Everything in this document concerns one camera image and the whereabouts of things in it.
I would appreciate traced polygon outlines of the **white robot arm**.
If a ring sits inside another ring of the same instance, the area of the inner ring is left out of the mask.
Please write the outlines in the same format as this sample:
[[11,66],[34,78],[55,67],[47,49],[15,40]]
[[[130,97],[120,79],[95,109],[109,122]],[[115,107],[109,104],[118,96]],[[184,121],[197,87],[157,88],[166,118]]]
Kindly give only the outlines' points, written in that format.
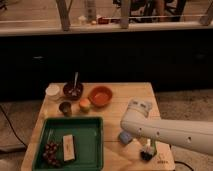
[[131,99],[120,121],[135,137],[145,137],[213,156],[213,122],[149,118],[152,103]]

